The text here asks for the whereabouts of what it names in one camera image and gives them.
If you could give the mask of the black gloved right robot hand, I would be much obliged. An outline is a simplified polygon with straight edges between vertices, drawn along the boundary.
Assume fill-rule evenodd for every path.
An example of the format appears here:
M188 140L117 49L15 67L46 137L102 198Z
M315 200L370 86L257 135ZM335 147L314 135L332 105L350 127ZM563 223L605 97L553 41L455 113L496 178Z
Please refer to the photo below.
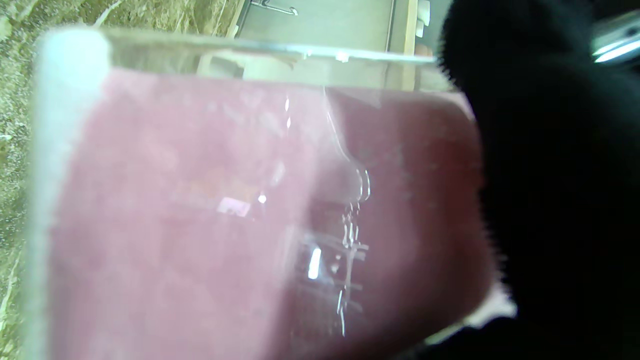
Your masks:
M453 0L440 63L482 144L515 318L419 360L639 358L639 76L593 59L590 0Z

